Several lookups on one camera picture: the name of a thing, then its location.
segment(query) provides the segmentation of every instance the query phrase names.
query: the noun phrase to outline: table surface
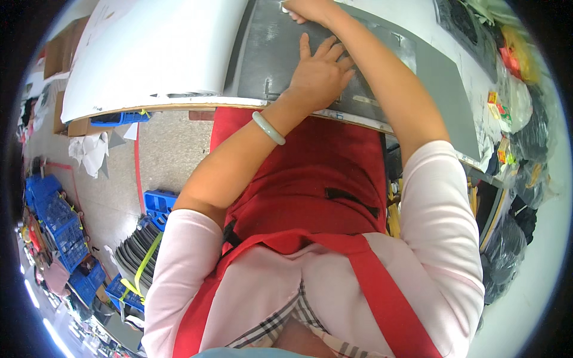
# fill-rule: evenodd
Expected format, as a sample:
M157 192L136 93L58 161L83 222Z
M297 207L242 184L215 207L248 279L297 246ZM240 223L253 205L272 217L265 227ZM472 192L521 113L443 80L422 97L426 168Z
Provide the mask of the table surface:
M74 61L86 50L89 46L90 39L93 40L99 33L104 31L109 25L120 18L122 14L129 11L131 6L137 0L126 0L123 2L115 2L113 0L100 0L95 8L85 30L84 34L78 45ZM240 29L237 37L238 49L234 49L234 60L239 63L241 51L244 51L246 40L248 39L248 26L252 10L256 7L258 2L267 0L250 0L245 12L244 25ZM461 82L464 89L457 88L456 91L463 91L466 94L469 109L473 117L473 127L476 133L477 150L469 153L458 153L458 158L471 166L477 166L476 160L481 158L484 143L489 136L497 136L500 132L499 125L495 122L493 116L490 115L486 105L486 97L488 91L495 89L495 84L491 82L489 77L485 74L483 69L478 63L470 56L470 54L463 49L463 47L437 23L435 16L434 2L432 0L403 0L400 2L379 2L377 0L343 0L339 1L348 6L352 6L355 10L364 11L374 15L385 24L397 26L404 29L406 33L412 34L414 37L419 38L424 44L429 44L432 48L438 50L445 57L449 58L456 65ZM233 66L233 58L231 58L230 69ZM133 103L133 106L126 108L141 108L157 110L179 110L192 107L213 107L213 106L228 106L228 107L247 107L247 108L261 108L269 104L267 99L256 98L242 98L237 97L240 89L240 81L236 81L240 77L240 73L230 70L227 74L227 83L223 96L221 97L191 97L191 98L166 98L166 97L148 97L146 103ZM118 112L126 108L102 108L101 112L94 110L94 113L87 113L86 116L101 114L104 112ZM356 115L340 110L325 110L319 113L325 117L343 120L350 123L362 125L365 127L377 129L379 131L392 133L391 128L383 121L376 120L376 118L365 117ZM457 136L457 133L450 133L452 137Z

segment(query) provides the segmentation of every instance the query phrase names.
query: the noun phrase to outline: pink fabric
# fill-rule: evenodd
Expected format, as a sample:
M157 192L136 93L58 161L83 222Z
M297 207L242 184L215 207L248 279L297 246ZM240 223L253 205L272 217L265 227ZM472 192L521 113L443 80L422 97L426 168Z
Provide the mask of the pink fabric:
M478 230L465 173L451 144L428 143L404 171L402 239L367 233L442 356L467 354L484 304ZM142 343L171 357L179 322L215 267L221 229L190 210L171 213L146 298ZM329 333L393 356L348 259L314 244L280 255L257 247L229 266L215 294L201 350L222 347L284 307L304 279L308 302Z
M46 285L50 292L58 297L68 295L68 290L65 289L65 286L70 278L70 274L59 259L55 259L50 267L44 265L42 276L44 277L44 281L46 281Z

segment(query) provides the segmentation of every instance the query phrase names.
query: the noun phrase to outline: rolled material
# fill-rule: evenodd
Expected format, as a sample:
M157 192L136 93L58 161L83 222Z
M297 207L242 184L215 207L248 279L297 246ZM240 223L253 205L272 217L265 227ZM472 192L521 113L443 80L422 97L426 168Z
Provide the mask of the rolled material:
M74 59L62 122L150 105L156 96L221 95L247 1L138 0L107 28L91 27L84 36L94 38Z

